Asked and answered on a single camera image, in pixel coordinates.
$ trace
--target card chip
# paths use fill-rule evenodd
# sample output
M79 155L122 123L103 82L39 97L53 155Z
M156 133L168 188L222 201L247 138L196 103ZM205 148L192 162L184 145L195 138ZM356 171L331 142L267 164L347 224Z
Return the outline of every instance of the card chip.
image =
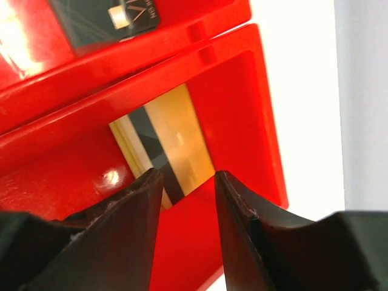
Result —
M129 26L130 21L123 6L118 5L108 10L110 18L112 19L115 29L121 29Z

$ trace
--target gray surface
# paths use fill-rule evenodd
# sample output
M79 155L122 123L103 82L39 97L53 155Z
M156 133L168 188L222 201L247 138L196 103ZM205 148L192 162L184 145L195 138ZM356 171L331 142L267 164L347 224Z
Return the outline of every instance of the gray surface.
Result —
M388 1L334 2L346 209L387 210Z

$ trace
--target black clamp jaw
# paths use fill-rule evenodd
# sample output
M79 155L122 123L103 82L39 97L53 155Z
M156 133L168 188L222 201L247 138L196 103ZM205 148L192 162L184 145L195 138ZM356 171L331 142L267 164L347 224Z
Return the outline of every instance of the black clamp jaw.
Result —
M149 290L162 190L151 169L63 221L0 213L0 290Z
M313 222L216 173L228 290L388 290L388 213L338 212Z

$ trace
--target white background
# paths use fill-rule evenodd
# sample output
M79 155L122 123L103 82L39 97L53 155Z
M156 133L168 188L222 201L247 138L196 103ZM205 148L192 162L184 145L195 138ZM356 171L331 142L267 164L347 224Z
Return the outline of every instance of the white background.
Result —
M388 1L335 0L346 209L388 210Z
M289 210L344 209L333 0L251 0L259 24ZM220 277L209 290L225 290Z

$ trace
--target gold card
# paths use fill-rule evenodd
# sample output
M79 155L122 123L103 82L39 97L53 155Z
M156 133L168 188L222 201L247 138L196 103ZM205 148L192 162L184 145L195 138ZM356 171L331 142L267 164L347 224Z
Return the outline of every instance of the gold card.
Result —
M164 173L165 209L215 173L185 84L123 116L110 127L135 177L151 167Z

